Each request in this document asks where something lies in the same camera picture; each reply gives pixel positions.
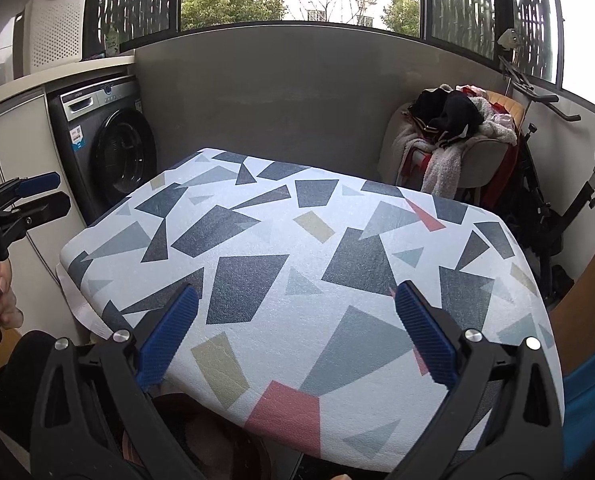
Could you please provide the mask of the person's left hand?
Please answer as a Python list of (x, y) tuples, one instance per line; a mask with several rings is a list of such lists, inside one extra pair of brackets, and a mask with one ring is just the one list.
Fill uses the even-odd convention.
[(24, 322), (24, 314), (17, 307), (12, 289), (12, 266), (9, 259), (0, 262), (0, 326), (17, 330)]

